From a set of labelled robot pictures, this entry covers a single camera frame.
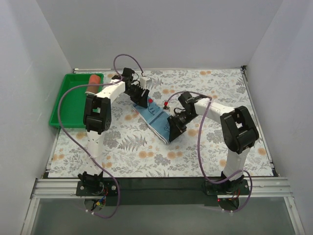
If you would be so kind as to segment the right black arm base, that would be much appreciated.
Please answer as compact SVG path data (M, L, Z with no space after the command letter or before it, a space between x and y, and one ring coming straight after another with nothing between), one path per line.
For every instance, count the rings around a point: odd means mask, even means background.
M205 181L202 184L204 193L207 195L248 195L249 186L248 182L245 179L238 179L235 181L226 181L222 184L212 184L208 181Z

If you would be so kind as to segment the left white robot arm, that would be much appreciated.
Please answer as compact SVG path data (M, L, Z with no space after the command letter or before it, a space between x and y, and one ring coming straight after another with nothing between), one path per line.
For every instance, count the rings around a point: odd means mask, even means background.
M103 177L100 168L103 141L112 122L112 103L121 95L127 94L130 100L140 107L148 107L147 83L149 78L142 75L134 78L135 71L124 68L121 75L115 75L108 85L96 94L87 92L83 124L86 127L89 160L84 172L78 175L83 184L92 187Z

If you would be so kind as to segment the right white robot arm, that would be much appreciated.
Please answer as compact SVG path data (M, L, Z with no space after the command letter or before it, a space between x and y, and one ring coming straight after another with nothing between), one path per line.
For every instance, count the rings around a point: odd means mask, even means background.
M233 108L216 103L202 94L192 96L181 92L178 97L183 110L173 111L167 118L169 141L175 140L186 131L186 126L198 116L220 124L224 142L228 148L226 165L221 172L221 180L207 182L225 192L237 191L244 179L244 165L250 149L259 138L259 132L245 106Z

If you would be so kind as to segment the blue towel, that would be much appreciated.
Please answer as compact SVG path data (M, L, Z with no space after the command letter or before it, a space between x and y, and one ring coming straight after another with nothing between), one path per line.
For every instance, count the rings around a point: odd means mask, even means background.
M174 109L168 107L164 109L154 102L150 97L147 98L147 108L141 107L134 103L133 108L144 120L148 127L159 137L165 144L169 144L170 124L168 117L174 115Z

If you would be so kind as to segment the orange brown bear towel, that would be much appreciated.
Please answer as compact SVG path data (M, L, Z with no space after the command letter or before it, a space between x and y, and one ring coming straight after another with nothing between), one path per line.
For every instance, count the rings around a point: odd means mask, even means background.
M92 74L89 77L89 83L88 83L88 86L86 88L85 95L97 94L99 92L100 82L101 82L101 77L96 75L96 74Z

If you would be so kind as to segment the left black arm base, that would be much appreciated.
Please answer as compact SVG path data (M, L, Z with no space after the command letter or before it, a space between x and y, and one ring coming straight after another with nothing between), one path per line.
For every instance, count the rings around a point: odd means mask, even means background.
M87 183L79 181L76 188L76 196L117 196L117 186L113 180L101 180L97 186L88 186Z

